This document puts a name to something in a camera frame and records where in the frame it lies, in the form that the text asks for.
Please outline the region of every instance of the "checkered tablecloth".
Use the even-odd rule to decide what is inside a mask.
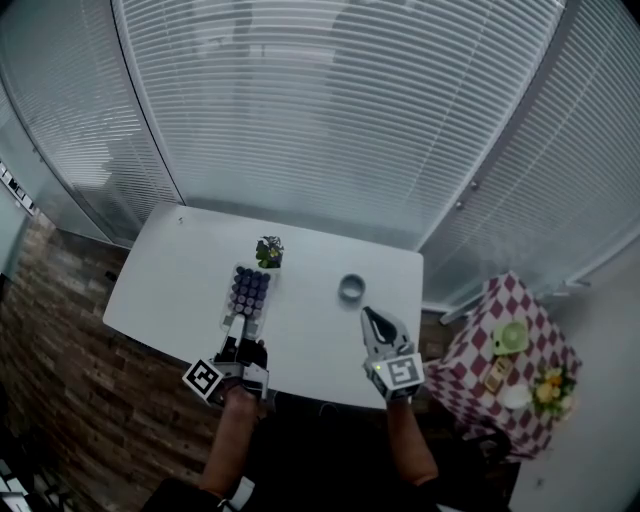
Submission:
[[[514,319],[526,320],[529,347],[519,354],[506,356],[514,361],[514,366],[494,395],[484,386],[495,360],[491,336],[497,326]],[[566,364],[572,377],[582,365],[546,310],[518,276],[509,272],[485,283],[481,303],[447,354],[425,364],[425,385],[433,397],[454,414],[465,437],[490,433],[490,428],[482,426],[490,424],[511,439],[511,460],[532,459],[551,440],[552,418],[546,412],[536,413],[533,405],[518,411],[506,409],[501,405],[501,395],[507,387],[505,382],[532,386],[543,368],[561,364]]]

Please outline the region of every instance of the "small plant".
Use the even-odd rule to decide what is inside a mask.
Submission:
[[[549,412],[559,418],[573,405],[573,388],[576,381],[569,376],[566,366],[549,368],[536,379],[533,389],[533,404],[536,411]]]
[[[256,246],[256,259],[262,268],[280,268],[284,247],[279,236],[263,236]]]

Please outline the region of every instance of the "human arm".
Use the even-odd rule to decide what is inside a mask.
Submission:
[[[419,486],[438,476],[438,466],[422,437],[408,400],[387,403],[391,454],[400,477]]]
[[[242,477],[251,435],[258,415],[258,401],[242,386],[231,388],[209,460],[200,479],[200,489],[224,498]]]

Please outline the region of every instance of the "floor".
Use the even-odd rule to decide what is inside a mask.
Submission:
[[[69,487],[82,511],[139,510],[164,478],[195,482],[219,421],[219,412],[183,385],[185,363],[102,323],[114,285],[107,274],[117,275],[126,257],[60,232],[39,215],[0,303],[6,422],[29,436],[37,463]],[[422,323],[423,357],[442,356],[452,331],[433,315]],[[451,436],[437,402],[423,394],[414,407],[428,442]],[[383,419],[356,408],[343,412]],[[517,465],[488,475],[507,498],[516,477]]]

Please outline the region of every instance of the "window blind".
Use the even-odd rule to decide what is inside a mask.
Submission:
[[[556,0],[113,5],[187,204],[411,249],[491,147],[562,11]]]
[[[521,126],[425,244],[425,300],[459,305],[507,269],[553,291],[640,234],[639,83],[634,19],[618,0],[583,0]]]
[[[131,244],[158,201],[179,200],[144,125],[108,2],[13,2],[0,19],[0,63],[34,142],[113,241]]]
[[[33,143],[0,83],[0,161],[59,229],[108,242],[33,150]]]

